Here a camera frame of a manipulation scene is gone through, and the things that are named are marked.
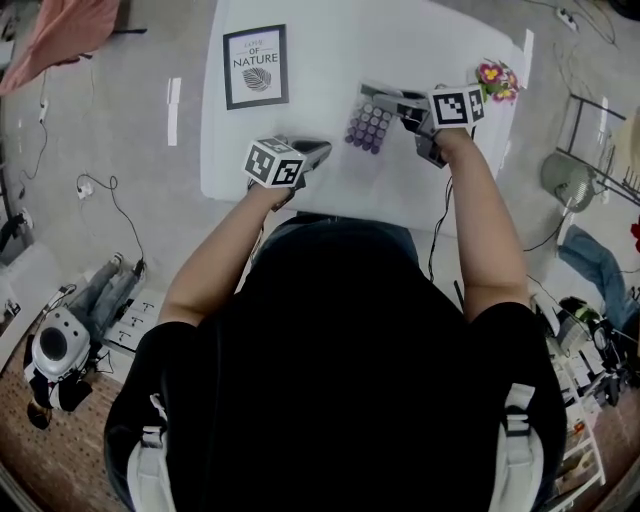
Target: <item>leaf drawing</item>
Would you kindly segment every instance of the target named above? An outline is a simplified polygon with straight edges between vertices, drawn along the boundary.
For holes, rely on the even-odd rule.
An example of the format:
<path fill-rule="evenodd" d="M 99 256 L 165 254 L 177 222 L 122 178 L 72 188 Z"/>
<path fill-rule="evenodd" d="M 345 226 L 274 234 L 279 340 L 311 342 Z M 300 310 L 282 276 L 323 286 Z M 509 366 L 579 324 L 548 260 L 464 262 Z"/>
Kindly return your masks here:
<path fill-rule="evenodd" d="M 262 68 L 249 68 L 242 72 L 244 83 L 255 92 L 264 92 L 271 86 L 271 73 Z"/>

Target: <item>backpack strap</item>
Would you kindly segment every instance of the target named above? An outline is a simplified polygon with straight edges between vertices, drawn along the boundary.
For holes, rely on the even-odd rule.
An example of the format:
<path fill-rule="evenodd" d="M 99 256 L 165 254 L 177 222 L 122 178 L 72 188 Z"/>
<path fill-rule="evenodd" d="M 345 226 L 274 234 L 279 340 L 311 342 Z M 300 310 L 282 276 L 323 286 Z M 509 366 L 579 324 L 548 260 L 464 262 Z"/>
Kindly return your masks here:
<path fill-rule="evenodd" d="M 142 437 L 129 456 L 129 494 L 136 512 L 176 512 L 167 468 L 167 413 L 158 394 L 149 398 L 163 426 L 142 430 Z"/>
<path fill-rule="evenodd" d="M 490 512 L 529 512 L 540 483 L 544 452 L 529 424 L 527 409 L 535 388 L 514 383 L 505 401 L 506 423 L 498 432 L 496 477 Z"/>

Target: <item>pink flower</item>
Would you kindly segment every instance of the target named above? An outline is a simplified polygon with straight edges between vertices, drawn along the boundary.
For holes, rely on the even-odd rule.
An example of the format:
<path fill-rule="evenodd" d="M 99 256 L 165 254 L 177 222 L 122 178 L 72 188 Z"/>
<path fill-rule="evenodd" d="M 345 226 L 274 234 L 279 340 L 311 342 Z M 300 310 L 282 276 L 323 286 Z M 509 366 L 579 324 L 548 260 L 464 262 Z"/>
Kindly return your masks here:
<path fill-rule="evenodd" d="M 496 103 L 502 103 L 503 101 L 514 102 L 516 99 L 516 91 L 513 89 L 504 89 L 493 95 L 493 99 Z"/>
<path fill-rule="evenodd" d="M 517 92 L 520 90 L 520 85 L 518 84 L 518 77 L 516 76 L 516 74 L 509 70 L 506 72 L 507 75 L 507 81 L 509 82 L 509 85 Z"/>
<path fill-rule="evenodd" d="M 478 73 L 485 84 L 497 84 L 500 83 L 500 79 L 504 75 L 503 69 L 497 64 L 480 64 Z"/>

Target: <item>gray floor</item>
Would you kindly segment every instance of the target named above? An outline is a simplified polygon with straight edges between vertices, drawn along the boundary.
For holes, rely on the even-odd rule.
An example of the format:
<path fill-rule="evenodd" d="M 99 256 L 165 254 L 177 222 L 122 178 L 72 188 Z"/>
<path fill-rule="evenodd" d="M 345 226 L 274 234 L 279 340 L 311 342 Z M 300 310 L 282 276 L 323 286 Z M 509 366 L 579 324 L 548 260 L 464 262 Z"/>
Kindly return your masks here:
<path fill-rule="evenodd" d="M 577 10 L 572 1 L 560 1 Z M 615 26 L 616 48 L 586 23 L 580 34 L 571 33 L 544 6 L 520 0 L 441 3 L 485 21 L 520 45 L 527 28 L 536 34 L 530 86 L 517 106 L 510 150 L 498 178 L 523 244 L 534 245 L 560 219 L 559 205 L 539 184 L 540 165 L 556 145 L 569 94 L 559 68 L 574 92 L 598 102 L 604 95 L 612 108 L 630 112 L 640 83 L 640 25 L 602 4 Z M 33 172 L 44 140 L 38 125 L 42 79 L 3 99 L 13 204 L 31 211 L 34 237 L 54 251 L 66 274 L 97 267 L 114 251 L 131 260 L 139 257 L 130 227 L 107 191 L 97 190 L 79 202 L 75 185 L 82 172 L 105 182 L 112 174 L 118 177 L 118 201 L 138 228 L 149 279 L 158 288 L 170 282 L 230 210 L 229 204 L 206 199 L 199 184 L 200 107 L 214 5 L 214 0 L 134 0 L 129 25 L 148 27 L 146 35 L 114 37 L 91 61 L 49 70 L 44 89 L 50 101 L 49 141 L 39 174 L 26 183 L 21 201 L 19 172 Z M 604 20 L 600 24 L 608 29 Z M 28 16 L 23 25 L 26 33 Z M 178 145 L 169 147 L 166 100 L 173 77 L 182 77 L 182 93 Z M 578 223 L 612 248 L 622 268 L 640 266 L 629 234 L 637 209 L 616 198 L 606 206 L 595 203 Z M 289 215 L 279 213 L 269 227 Z M 415 232 L 414 238 L 426 268 L 431 234 Z M 531 253 L 529 264 L 532 275 L 545 279 L 555 296 L 579 293 L 598 300 L 592 288 L 554 259 L 553 244 Z M 451 284 L 459 278 L 455 240 L 439 240 L 435 271 L 437 284 L 453 296 Z"/>

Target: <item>framed picture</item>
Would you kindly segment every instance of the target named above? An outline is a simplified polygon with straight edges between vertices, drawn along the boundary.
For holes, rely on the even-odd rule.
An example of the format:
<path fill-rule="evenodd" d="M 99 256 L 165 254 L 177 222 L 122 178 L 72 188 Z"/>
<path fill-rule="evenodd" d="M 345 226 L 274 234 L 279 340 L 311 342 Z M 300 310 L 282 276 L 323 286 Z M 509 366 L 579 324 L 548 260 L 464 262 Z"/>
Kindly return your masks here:
<path fill-rule="evenodd" d="M 289 103 L 286 25 L 225 34 L 227 110 Z"/>

